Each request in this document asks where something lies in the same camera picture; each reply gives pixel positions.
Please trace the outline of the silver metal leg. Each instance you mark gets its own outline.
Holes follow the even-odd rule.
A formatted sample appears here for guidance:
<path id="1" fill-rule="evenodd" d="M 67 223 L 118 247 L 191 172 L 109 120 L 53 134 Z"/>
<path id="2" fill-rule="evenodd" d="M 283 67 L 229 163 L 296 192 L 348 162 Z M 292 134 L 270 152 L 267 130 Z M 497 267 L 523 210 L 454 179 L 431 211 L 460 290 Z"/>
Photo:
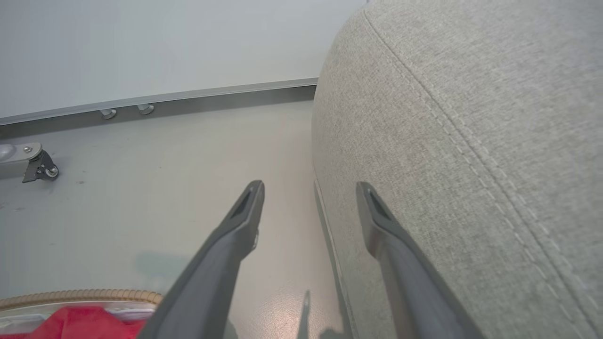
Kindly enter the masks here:
<path id="1" fill-rule="evenodd" d="M 0 180 L 7 178 L 23 179 L 30 160 L 43 150 L 41 143 L 20 145 L 0 144 Z"/>

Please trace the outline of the red clothing with white trim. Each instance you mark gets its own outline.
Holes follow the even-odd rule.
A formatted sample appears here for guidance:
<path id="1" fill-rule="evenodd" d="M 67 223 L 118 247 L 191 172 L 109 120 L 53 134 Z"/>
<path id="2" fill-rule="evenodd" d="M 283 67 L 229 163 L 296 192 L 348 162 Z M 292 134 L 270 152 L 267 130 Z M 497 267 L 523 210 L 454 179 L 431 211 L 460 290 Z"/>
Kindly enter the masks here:
<path id="1" fill-rule="evenodd" d="M 122 321 L 101 307 L 63 307 L 29 333 L 0 339 L 136 339 L 145 320 Z"/>

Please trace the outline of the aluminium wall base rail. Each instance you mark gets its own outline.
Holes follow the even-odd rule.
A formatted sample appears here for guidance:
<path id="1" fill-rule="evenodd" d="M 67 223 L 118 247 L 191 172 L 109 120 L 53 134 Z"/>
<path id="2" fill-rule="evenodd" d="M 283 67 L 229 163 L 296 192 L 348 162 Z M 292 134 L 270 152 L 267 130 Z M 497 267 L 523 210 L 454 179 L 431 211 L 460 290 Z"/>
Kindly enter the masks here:
<path id="1" fill-rule="evenodd" d="M 111 125 L 215 110 L 308 101 L 314 99 L 316 85 L 317 79 L 300 80 L 298 84 L 284 88 L 264 87 L 260 89 L 245 89 L 237 92 L 229 90 L 216 95 L 153 102 L 151 105 L 154 109 L 149 114 L 140 114 L 135 105 L 130 105 L 115 108 L 115 116 L 109 119 L 104 119 L 99 110 L 93 110 L 0 125 L 0 142 L 7 143 L 9 140 L 17 138 L 30 139 L 35 135 L 95 127 L 98 125 Z"/>

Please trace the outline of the dark grey caster wheel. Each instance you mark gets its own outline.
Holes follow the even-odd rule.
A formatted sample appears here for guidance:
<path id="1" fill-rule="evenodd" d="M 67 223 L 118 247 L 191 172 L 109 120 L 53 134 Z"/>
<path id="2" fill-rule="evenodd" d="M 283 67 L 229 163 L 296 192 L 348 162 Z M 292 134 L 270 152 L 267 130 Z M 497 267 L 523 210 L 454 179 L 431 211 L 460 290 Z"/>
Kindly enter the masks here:
<path id="1" fill-rule="evenodd" d="M 45 150 L 40 150 L 37 156 L 28 161 L 22 183 L 36 180 L 53 182 L 58 178 L 58 175 L 59 169 L 54 164 L 52 157 Z"/>

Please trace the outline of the white basket liner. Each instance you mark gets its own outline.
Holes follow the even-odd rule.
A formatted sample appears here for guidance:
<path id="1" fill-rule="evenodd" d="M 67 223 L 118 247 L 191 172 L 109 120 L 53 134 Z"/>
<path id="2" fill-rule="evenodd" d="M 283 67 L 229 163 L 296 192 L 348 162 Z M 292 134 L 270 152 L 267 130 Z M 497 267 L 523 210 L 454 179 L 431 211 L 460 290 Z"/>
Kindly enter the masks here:
<path id="1" fill-rule="evenodd" d="M 30 333 L 63 307 L 101 307 L 120 321 L 146 321 L 156 304 L 132 301 L 58 302 L 0 310 L 0 335 Z"/>

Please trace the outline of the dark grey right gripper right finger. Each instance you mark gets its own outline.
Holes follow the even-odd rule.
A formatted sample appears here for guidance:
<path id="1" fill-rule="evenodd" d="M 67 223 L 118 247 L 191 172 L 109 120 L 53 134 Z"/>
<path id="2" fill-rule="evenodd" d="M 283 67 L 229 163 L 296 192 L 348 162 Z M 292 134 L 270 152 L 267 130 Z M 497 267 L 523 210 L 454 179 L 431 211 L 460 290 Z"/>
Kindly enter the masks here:
<path id="1" fill-rule="evenodd" d="M 367 251 L 379 262 L 398 339 L 485 339 L 375 188 L 356 185 Z"/>

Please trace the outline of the white basket with beige rim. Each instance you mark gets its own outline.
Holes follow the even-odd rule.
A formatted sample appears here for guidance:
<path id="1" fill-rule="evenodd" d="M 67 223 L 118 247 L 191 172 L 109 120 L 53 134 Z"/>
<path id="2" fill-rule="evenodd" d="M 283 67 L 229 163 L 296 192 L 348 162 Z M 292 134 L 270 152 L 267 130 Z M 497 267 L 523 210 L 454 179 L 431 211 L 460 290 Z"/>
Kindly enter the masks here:
<path id="1" fill-rule="evenodd" d="M 132 301 L 148 302 L 157 307 L 163 296 L 156 292 L 144 290 L 119 290 L 119 289 L 92 289 L 92 290 L 66 290 L 43 292 L 17 296 L 15 298 L 0 299 L 0 310 L 12 307 L 23 307 L 58 302 L 89 302 L 89 301 Z"/>

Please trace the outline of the grey sofa cushion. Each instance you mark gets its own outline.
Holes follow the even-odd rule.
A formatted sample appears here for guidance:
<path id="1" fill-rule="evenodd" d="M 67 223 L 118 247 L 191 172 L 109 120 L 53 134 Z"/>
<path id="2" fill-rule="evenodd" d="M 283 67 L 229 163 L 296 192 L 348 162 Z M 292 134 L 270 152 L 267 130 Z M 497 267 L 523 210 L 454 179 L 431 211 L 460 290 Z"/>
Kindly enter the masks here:
<path id="1" fill-rule="evenodd" d="M 370 0 L 311 131 L 354 337 L 396 336 L 369 182 L 485 337 L 603 339 L 603 0 Z"/>

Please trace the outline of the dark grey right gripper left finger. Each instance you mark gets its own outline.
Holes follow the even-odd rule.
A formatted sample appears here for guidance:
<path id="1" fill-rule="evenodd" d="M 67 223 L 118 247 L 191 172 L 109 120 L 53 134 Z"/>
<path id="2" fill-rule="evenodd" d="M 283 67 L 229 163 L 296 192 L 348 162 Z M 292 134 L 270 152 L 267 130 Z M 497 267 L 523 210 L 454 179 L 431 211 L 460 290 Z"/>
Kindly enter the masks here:
<path id="1" fill-rule="evenodd" d="M 159 303 L 138 339 L 223 339 L 241 262 L 256 248 L 265 198 L 251 181 Z"/>

